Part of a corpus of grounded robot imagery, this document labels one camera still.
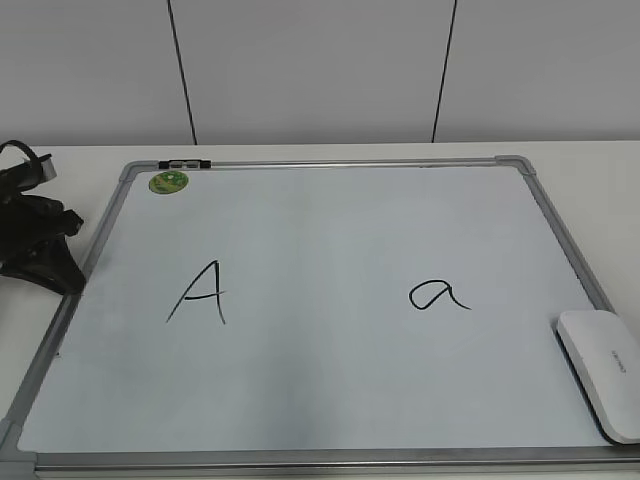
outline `white table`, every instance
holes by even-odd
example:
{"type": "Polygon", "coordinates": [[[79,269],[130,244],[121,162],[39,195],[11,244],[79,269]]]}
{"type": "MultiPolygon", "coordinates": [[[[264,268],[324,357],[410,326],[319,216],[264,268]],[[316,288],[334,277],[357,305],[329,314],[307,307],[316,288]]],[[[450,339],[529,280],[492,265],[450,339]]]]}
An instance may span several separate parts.
{"type": "MultiPolygon", "coordinates": [[[[384,145],[42,147],[58,178],[39,195],[62,200],[85,219],[70,239],[82,257],[123,166],[133,160],[333,160],[528,157],[542,185],[612,301],[640,337],[640,142],[544,142],[384,145]]],[[[0,160],[0,168],[9,159],[0,160]]],[[[0,277],[0,414],[4,416],[58,305],[40,287],[0,277]]],[[[640,474],[581,474],[580,478],[640,478],[640,474]]]]}

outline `white wall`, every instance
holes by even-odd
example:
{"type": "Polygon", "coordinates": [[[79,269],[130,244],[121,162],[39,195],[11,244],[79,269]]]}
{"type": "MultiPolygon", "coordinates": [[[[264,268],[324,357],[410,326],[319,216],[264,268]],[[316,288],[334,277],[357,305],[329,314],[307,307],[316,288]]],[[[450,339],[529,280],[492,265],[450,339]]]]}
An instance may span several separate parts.
{"type": "Polygon", "coordinates": [[[174,0],[200,143],[430,141],[452,0],[174,0]]]}
{"type": "Polygon", "coordinates": [[[0,140],[189,143],[163,0],[0,0],[0,140]]]}
{"type": "MultiPolygon", "coordinates": [[[[200,143],[431,139],[454,0],[171,0],[200,143]]],[[[638,0],[458,0],[436,141],[640,139],[638,0]]],[[[0,0],[0,140],[186,144],[167,0],[0,0]]]]}
{"type": "Polygon", "coordinates": [[[459,0],[436,140],[640,139],[640,1],[459,0]]]}

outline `white eraser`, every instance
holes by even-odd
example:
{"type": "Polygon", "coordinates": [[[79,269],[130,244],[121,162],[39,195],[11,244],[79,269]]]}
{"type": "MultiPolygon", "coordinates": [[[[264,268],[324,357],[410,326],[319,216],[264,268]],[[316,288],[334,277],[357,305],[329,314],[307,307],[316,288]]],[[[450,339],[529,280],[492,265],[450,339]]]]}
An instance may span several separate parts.
{"type": "Polygon", "coordinates": [[[604,433],[640,443],[640,346],[617,315],[564,312],[557,332],[604,433]]]}

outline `round magnet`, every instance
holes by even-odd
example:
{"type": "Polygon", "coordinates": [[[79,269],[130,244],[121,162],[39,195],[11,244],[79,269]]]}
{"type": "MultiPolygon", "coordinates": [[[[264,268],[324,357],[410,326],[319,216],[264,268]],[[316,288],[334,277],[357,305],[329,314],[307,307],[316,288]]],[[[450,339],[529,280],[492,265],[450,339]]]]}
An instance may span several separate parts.
{"type": "Polygon", "coordinates": [[[155,175],[149,181],[149,190],[160,195],[176,193],[182,190],[189,183],[186,173],[170,170],[155,175]]]}

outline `black clip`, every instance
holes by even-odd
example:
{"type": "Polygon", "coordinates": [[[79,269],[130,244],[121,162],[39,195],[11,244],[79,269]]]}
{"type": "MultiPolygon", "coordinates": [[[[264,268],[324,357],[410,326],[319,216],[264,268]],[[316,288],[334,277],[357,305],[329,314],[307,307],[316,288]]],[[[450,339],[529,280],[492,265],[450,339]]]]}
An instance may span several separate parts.
{"type": "Polygon", "coordinates": [[[74,261],[65,236],[84,223],[62,202],[23,195],[55,176],[51,155],[38,157],[27,145],[10,140],[0,145],[20,149],[21,165],[0,170],[0,275],[41,285],[59,294],[80,293],[86,279],[74,261]]]}

